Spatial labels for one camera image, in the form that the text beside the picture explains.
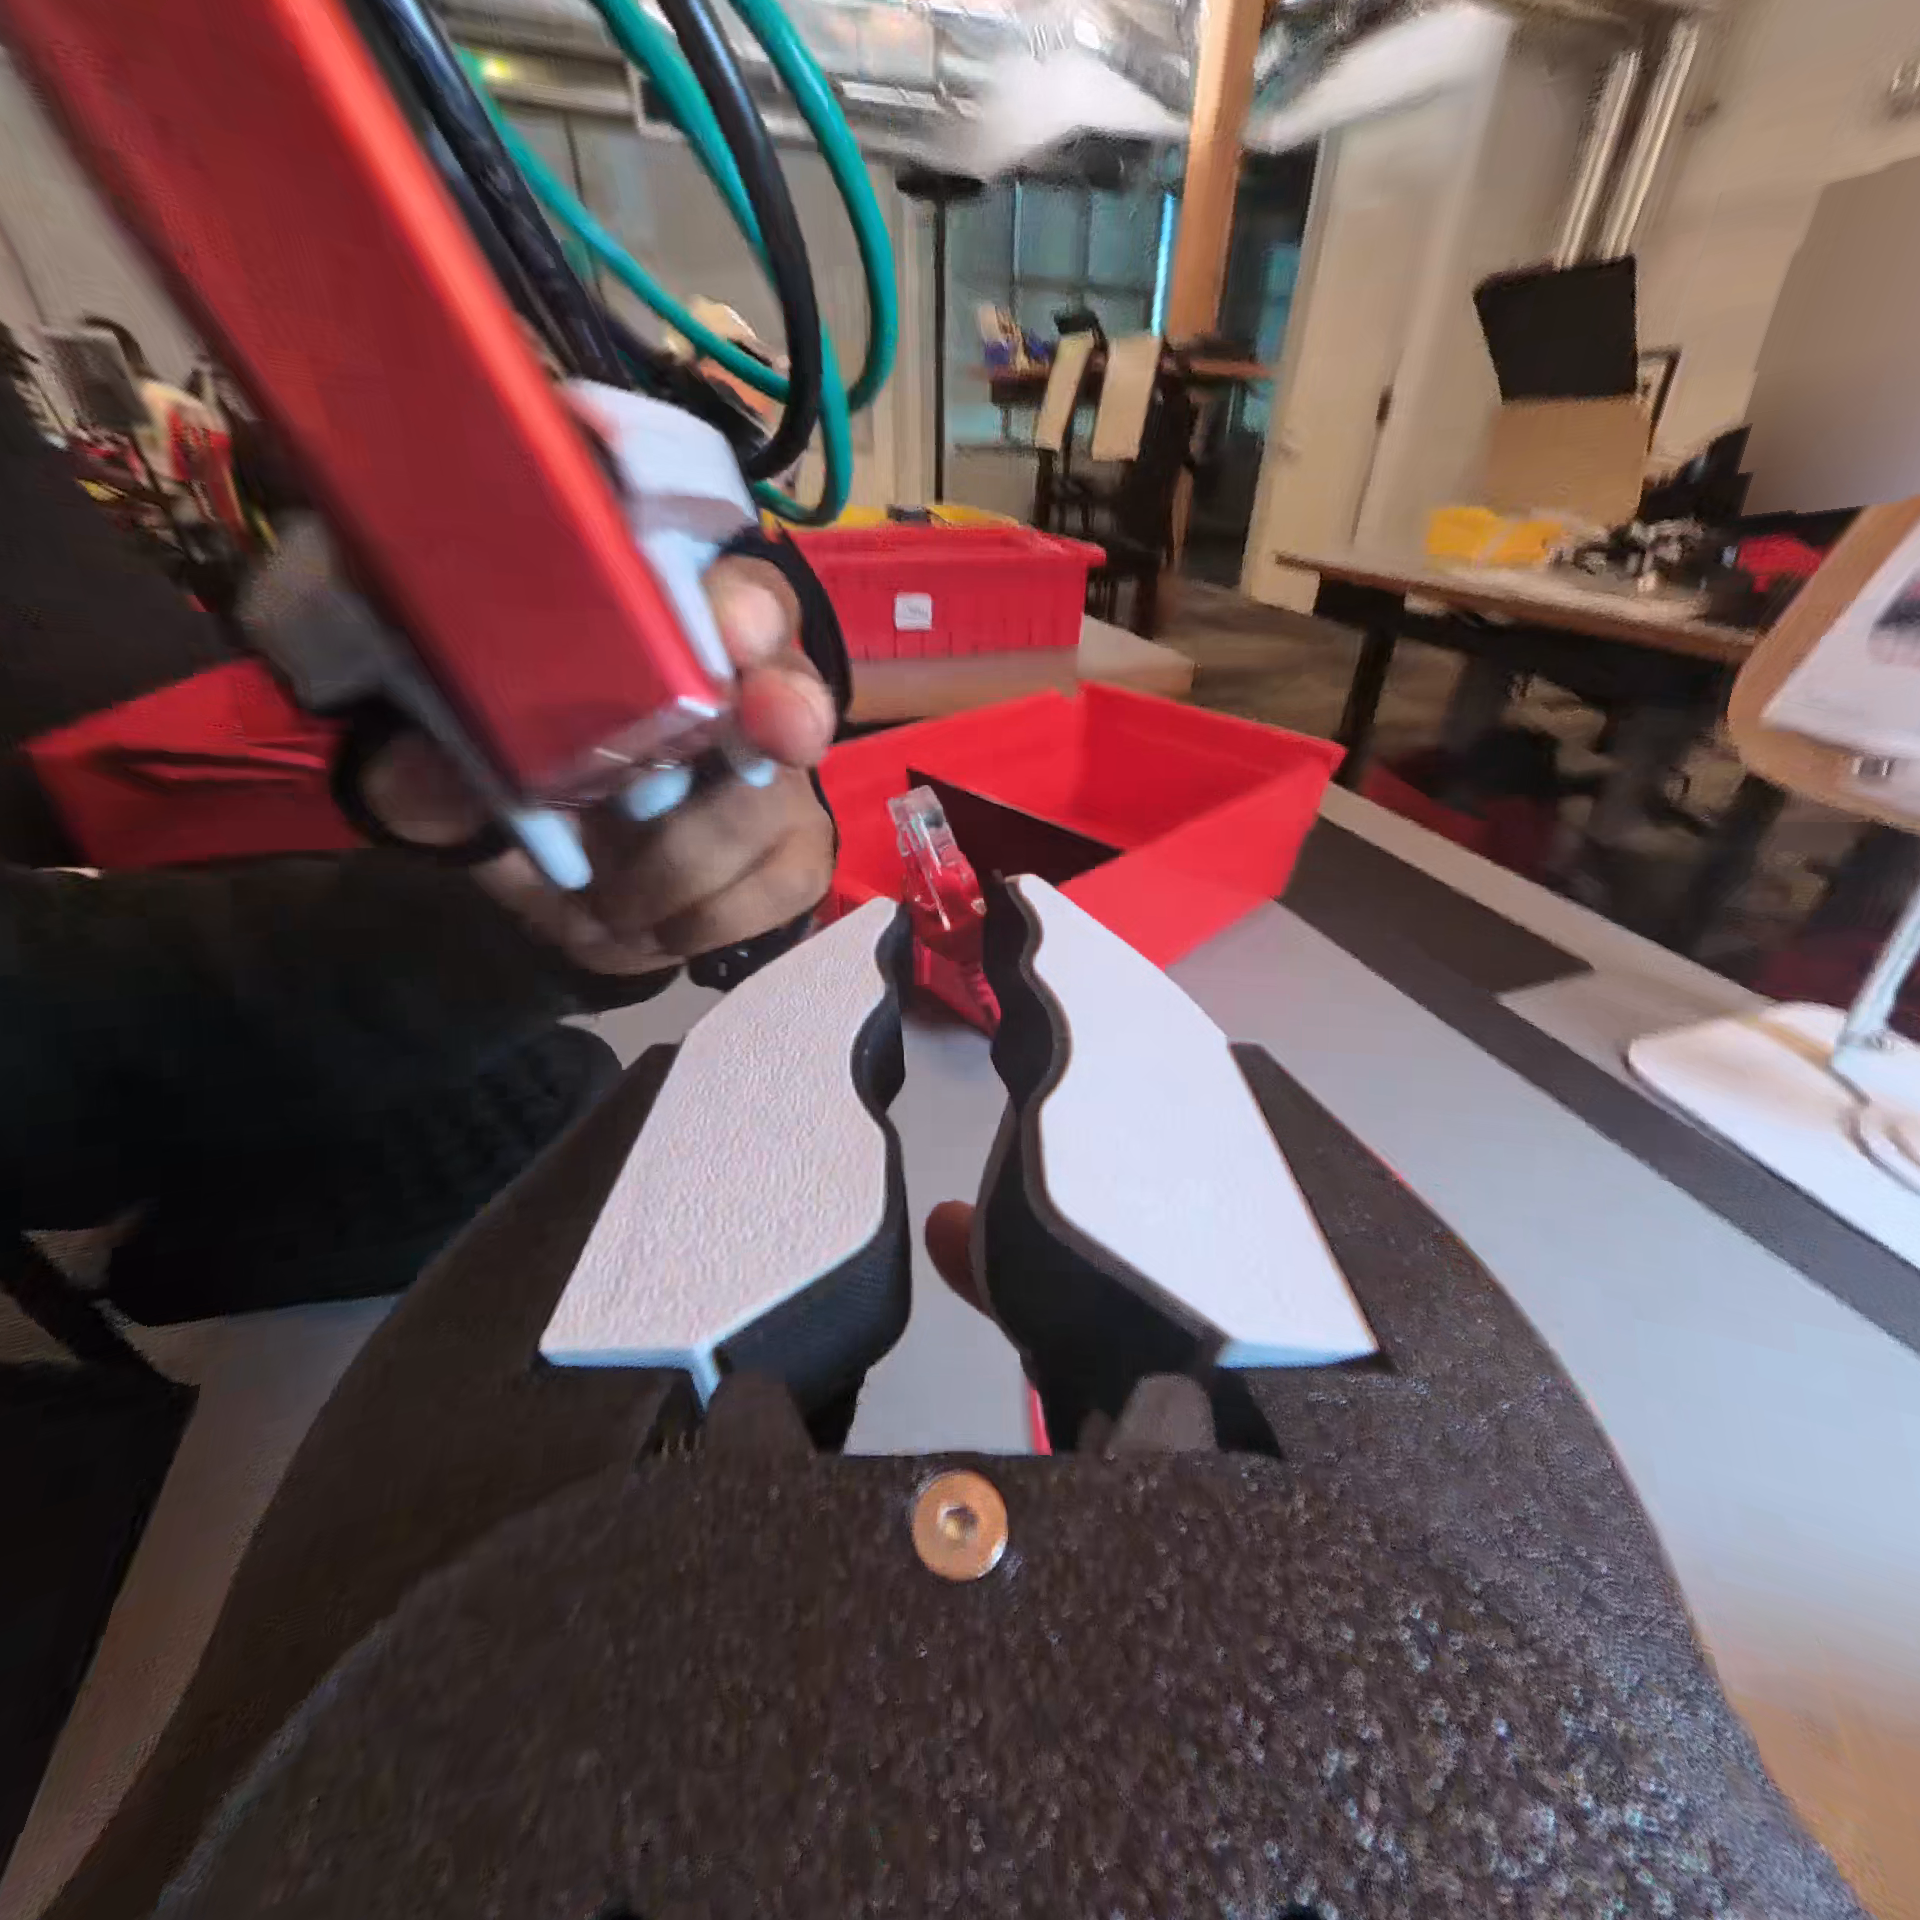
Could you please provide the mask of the poster board on stand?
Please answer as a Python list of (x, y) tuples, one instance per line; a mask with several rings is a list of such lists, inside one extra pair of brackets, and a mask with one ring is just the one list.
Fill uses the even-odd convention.
[[(1919, 500), (1871, 507), (1741, 666), (1744, 773), (1859, 822), (1919, 829)], [(1917, 1266), (1919, 1049), (1911, 894), (1843, 1011), (1773, 1002), (1636, 1039), (1642, 1090)]]

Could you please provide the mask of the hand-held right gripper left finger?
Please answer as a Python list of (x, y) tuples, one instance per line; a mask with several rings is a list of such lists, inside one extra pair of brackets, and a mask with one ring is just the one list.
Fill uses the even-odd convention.
[(558, 1371), (777, 1381), (828, 1444), (911, 1316), (900, 905), (718, 1000), (660, 1089), (541, 1333)]

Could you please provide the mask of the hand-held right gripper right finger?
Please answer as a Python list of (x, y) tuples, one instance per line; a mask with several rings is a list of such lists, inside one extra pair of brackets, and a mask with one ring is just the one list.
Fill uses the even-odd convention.
[(1041, 877), (991, 889), (982, 955), (1006, 1092), (973, 1207), (973, 1277), (1051, 1446), (1190, 1381), (1222, 1446), (1276, 1453), (1256, 1381), (1380, 1369), (1380, 1337), (1236, 1049)]

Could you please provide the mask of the red tote bag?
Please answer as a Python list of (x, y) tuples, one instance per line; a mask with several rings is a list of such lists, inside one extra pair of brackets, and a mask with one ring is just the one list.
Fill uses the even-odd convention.
[(43, 732), (25, 757), (63, 867), (165, 873), (359, 850), (333, 793), (340, 740), (244, 659)]

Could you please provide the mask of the desk with paper sheets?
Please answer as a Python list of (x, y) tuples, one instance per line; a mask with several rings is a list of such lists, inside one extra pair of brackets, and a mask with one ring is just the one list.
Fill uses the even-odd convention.
[(1112, 335), (1080, 305), (1055, 314), (1053, 336), (996, 348), (984, 379), (1004, 419), (1030, 415), (1033, 525), (1099, 551), (1087, 611), (1157, 641), (1207, 413), (1270, 369), (1209, 335)]

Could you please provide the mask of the yellow parts box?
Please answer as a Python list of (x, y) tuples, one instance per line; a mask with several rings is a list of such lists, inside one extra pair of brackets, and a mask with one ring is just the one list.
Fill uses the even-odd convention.
[(1478, 504), (1432, 509), (1422, 551), (1451, 569), (1540, 570), (1577, 532), (1561, 515), (1508, 515)]

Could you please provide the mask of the red plastic bin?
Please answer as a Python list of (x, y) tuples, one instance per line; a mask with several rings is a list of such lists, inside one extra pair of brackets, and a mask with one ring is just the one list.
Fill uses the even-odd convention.
[(825, 767), (841, 830), (831, 905), (900, 900), (890, 805), (914, 790), (914, 765), (1115, 846), (1059, 890), (1171, 968), (1284, 894), (1343, 760), (1328, 739), (1112, 685), (853, 739)]

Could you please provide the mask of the red ethernet port box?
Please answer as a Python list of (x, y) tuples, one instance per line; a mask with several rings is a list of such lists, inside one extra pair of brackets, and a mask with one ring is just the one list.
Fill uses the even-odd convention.
[(516, 799), (681, 805), (733, 706), (351, 8), (4, 4), (4, 44)]

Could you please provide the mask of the black floor lamp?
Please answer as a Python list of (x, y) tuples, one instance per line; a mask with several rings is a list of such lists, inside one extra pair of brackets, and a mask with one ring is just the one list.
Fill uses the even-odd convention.
[(987, 182), (950, 173), (925, 161), (897, 173), (905, 201), (927, 213), (927, 298), (930, 316), (930, 507), (949, 500), (949, 310), (950, 310), (950, 218), (952, 211), (976, 202)]

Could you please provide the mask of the person's left forearm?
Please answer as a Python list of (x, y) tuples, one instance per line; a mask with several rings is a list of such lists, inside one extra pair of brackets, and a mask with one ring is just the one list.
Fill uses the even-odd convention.
[(191, 1177), (262, 1185), (279, 1152), (465, 1101), (560, 1023), (667, 990), (660, 957), (581, 966), (515, 879), (397, 850), (4, 865), (4, 1244), (104, 1228)]

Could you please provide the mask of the person's left hand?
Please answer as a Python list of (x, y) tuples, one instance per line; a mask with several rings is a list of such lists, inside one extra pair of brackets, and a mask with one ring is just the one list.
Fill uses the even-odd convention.
[(696, 777), (688, 799), (639, 822), (588, 812), (588, 885), (564, 893), (526, 853), (444, 875), (455, 916), (430, 951), (465, 988), (506, 983), (572, 1007), (792, 924), (827, 894), (837, 830), (815, 775), (841, 711), (804, 655), (804, 600), (752, 538), (706, 575), (704, 592), (734, 669), (734, 720), (765, 773)]

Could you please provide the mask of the ribbed red bin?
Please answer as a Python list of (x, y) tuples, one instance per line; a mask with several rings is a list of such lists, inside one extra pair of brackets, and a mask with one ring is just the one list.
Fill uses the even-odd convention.
[(1097, 543), (998, 521), (880, 521), (791, 538), (854, 663), (1070, 652), (1107, 565)]

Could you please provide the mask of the wooden work table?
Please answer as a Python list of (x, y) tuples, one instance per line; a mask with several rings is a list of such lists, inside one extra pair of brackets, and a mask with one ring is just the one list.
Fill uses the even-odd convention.
[(1494, 660), (1510, 679), (1539, 679), (1591, 699), (1614, 718), (1614, 754), (1601, 777), (1588, 836), (1625, 840), (1645, 827), (1705, 834), (1675, 795), (1695, 744), (1716, 729), (1755, 633), (1709, 621), (1688, 595), (1604, 591), (1543, 573), (1445, 569), (1346, 547), (1279, 547), (1276, 569), (1315, 582), (1311, 614), (1359, 637), (1357, 665), (1333, 735), (1336, 782), (1359, 793), (1377, 754), (1380, 702), (1405, 642), (1464, 660)]

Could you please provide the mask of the black bin divider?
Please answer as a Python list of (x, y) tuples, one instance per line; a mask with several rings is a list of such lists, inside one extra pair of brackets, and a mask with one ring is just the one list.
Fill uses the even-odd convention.
[(1030, 807), (992, 799), (914, 765), (907, 773), (912, 789), (933, 793), (980, 882), (1037, 877), (1063, 889), (1121, 856), (1115, 845), (1044, 818)]

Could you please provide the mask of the cardboard box with black flap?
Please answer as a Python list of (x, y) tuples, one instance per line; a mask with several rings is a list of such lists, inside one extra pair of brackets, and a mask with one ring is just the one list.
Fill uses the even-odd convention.
[(1596, 528), (1631, 521), (1652, 445), (1635, 255), (1494, 275), (1473, 301), (1501, 392), (1478, 504)]

